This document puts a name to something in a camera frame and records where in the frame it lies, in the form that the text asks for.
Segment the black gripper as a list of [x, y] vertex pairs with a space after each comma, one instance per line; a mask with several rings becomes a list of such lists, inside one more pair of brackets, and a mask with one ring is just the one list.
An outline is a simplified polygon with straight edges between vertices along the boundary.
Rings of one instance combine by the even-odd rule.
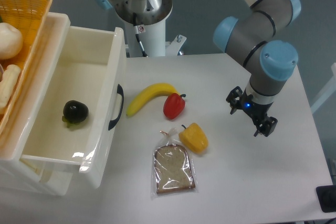
[[242, 92], [239, 86], [233, 88], [226, 98], [226, 102], [230, 106], [230, 114], [234, 114], [237, 110], [243, 110], [253, 121], [256, 132], [254, 137], [261, 134], [268, 137], [275, 129], [278, 120], [272, 116], [268, 116], [267, 112], [273, 102], [268, 104], [259, 104], [253, 101], [253, 95], [247, 95]]

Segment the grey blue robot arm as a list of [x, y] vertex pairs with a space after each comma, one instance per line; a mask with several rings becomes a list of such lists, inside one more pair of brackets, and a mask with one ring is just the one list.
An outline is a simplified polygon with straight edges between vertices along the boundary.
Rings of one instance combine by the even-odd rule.
[[256, 127], [255, 134], [268, 137], [278, 121], [267, 112], [298, 63], [295, 47], [273, 37], [299, 16], [301, 2], [244, 1], [251, 15], [244, 20], [225, 18], [216, 27], [213, 42], [250, 73], [245, 89], [235, 87], [226, 98], [231, 113], [244, 111]]

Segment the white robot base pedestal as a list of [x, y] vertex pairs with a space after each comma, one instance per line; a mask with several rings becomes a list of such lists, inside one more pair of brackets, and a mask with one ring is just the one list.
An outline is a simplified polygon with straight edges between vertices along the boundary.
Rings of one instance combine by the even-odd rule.
[[134, 57], [178, 56], [186, 37], [166, 41], [166, 20], [172, 0], [95, 0], [105, 10], [114, 9], [124, 24], [128, 55]]

